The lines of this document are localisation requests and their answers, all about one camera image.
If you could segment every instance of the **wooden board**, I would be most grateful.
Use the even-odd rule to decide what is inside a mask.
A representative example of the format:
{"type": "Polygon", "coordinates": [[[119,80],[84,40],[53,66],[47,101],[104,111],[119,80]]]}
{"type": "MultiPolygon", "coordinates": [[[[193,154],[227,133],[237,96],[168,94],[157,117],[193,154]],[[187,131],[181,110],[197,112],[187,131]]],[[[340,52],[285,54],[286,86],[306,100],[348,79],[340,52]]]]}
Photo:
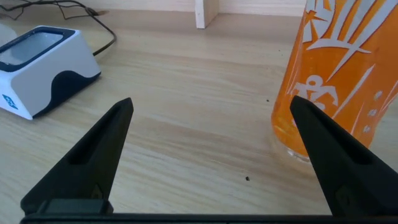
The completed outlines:
{"type": "MultiPolygon", "coordinates": [[[[1,22],[18,34],[39,24],[80,29],[93,51],[111,38],[90,18],[41,9],[1,22]]],[[[300,19],[221,14],[206,30],[191,12],[111,11],[101,20],[119,40],[97,57],[97,82],[37,120],[0,110],[0,223],[19,222],[22,197],[125,97],[135,112],[115,212],[330,214],[316,177],[292,168],[272,137],[300,19]]],[[[397,127],[395,101],[371,148],[395,170],[397,127]]]]}
{"type": "Polygon", "coordinates": [[[218,15],[219,9],[219,0],[195,0],[195,17],[197,28],[206,28],[218,15]]]}

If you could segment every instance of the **transparent cup bottom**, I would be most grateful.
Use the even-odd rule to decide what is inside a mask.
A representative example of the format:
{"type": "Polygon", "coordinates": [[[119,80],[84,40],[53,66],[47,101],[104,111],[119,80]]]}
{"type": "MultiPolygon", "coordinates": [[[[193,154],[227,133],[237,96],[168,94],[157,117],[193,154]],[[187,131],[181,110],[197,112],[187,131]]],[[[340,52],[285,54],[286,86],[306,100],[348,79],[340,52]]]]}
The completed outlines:
{"type": "Polygon", "coordinates": [[[311,160],[309,157],[307,156],[303,156],[293,150],[291,150],[291,148],[289,147],[285,147],[287,149],[287,154],[292,156],[294,159],[298,160],[299,162],[303,162],[305,164],[311,164],[311,160]]]}
{"type": "Polygon", "coordinates": [[[277,159],[277,161],[279,161],[284,167],[292,169],[292,172],[299,172],[312,177],[315,176],[315,171],[308,157],[289,149],[279,141],[274,132],[270,133],[269,140],[275,159],[277,159]]]}

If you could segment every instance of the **white device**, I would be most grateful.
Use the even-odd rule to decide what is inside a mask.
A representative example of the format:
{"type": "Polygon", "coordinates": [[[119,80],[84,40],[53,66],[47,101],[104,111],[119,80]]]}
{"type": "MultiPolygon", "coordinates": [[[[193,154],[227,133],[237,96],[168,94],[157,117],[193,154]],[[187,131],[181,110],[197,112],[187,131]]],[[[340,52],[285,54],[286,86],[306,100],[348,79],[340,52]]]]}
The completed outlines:
{"type": "Polygon", "coordinates": [[[39,26],[0,47],[0,107],[33,119],[100,74],[80,31],[39,26]]]}

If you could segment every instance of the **orange can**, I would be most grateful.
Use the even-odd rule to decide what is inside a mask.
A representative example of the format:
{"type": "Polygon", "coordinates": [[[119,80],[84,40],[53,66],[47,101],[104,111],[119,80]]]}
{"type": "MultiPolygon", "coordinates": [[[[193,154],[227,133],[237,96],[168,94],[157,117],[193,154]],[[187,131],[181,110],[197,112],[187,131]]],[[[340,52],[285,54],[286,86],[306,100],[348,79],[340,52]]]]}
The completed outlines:
{"type": "Polygon", "coordinates": [[[308,159],[290,113],[294,95],[317,105],[369,147],[398,94],[398,0],[308,0],[272,127],[289,153],[308,159]]]}

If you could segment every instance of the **black cable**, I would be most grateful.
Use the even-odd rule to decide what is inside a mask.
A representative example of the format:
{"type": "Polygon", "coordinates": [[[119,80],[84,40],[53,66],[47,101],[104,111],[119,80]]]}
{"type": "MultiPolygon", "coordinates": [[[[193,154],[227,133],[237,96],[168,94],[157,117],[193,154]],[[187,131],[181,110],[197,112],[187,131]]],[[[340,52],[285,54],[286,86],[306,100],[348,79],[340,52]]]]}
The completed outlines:
{"type": "Polygon", "coordinates": [[[117,39],[118,39],[116,34],[108,26],[103,24],[99,19],[97,19],[95,17],[95,16],[98,16],[99,14],[94,9],[86,7],[84,4],[82,4],[82,3],[78,2],[78,1],[74,1],[74,0],[52,0],[52,1],[39,0],[39,1],[36,1],[36,2],[31,2],[31,1],[28,1],[28,0],[23,0],[23,1],[25,2],[24,4],[20,4],[20,5],[17,5],[17,6],[12,6],[10,8],[6,8],[3,5],[0,5],[0,8],[5,10],[6,12],[11,12],[11,11],[16,10],[16,9],[22,9],[22,12],[15,18],[15,20],[17,20],[24,13],[24,9],[26,7],[33,6],[33,5],[52,4],[52,5],[58,6],[61,9],[63,18],[65,20],[68,20],[68,19],[73,19],[73,18],[77,18],[77,17],[86,17],[86,16],[73,16],[73,17],[66,18],[65,14],[64,14],[64,12],[62,10],[63,7],[82,7],[87,12],[87,16],[90,16],[91,18],[93,18],[99,25],[104,27],[113,36],[113,39],[109,43],[107,43],[105,46],[103,46],[102,48],[98,49],[97,51],[95,51],[93,53],[94,56],[96,56],[99,53],[101,53],[104,50],[106,50],[108,47],[110,47],[112,44],[114,44],[117,41],[117,39]],[[74,3],[74,5],[63,6],[63,5],[60,5],[59,3],[74,3]]]}

